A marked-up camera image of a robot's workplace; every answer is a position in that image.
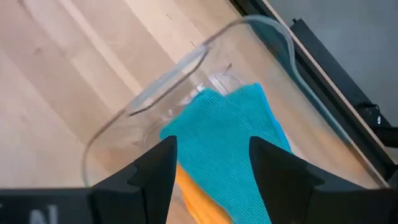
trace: cloth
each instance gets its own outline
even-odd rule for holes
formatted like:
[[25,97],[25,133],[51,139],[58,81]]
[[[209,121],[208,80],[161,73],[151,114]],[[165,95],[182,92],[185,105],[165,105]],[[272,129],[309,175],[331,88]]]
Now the cloth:
[[175,180],[180,186],[185,205],[197,224],[232,223],[223,208],[204,193],[180,165],[177,165]]
[[259,84],[227,95],[203,90],[160,138],[177,137],[177,159],[233,223],[270,223],[249,158],[249,140],[259,136],[286,151],[290,146]]

